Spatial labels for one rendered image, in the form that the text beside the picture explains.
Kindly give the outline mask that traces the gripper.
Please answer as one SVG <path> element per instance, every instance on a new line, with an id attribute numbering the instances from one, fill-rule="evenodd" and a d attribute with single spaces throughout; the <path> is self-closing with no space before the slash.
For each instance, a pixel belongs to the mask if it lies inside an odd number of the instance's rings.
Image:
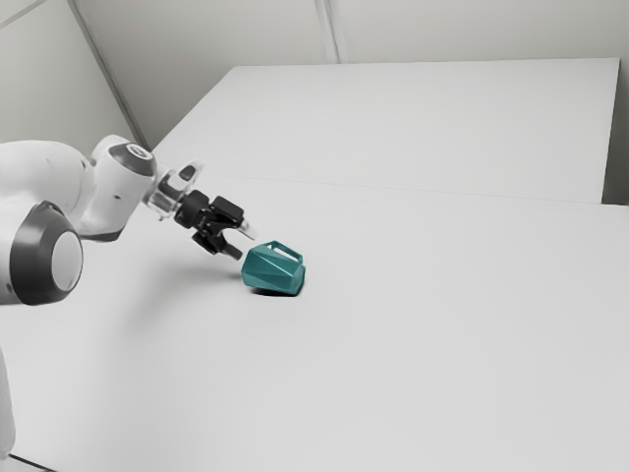
<path id="1" fill-rule="evenodd" d="M 220 196 L 211 201 L 198 190 L 183 198 L 175 213 L 175 221 L 184 228 L 196 229 L 192 239 L 207 252 L 222 254 L 235 261 L 239 261 L 243 253 L 227 242 L 223 231 L 235 229 L 252 241 L 257 238 L 257 230 L 245 219 L 242 208 Z"/>

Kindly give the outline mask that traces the teal faceted mug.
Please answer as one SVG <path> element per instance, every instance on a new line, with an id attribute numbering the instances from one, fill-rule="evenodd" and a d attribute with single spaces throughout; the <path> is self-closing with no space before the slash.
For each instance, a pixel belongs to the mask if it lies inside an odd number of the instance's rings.
<path id="1" fill-rule="evenodd" d="M 241 274 L 249 287 L 295 296 L 304 285 L 306 266 L 300 253 L 273 240 L 249 249 Z"/>

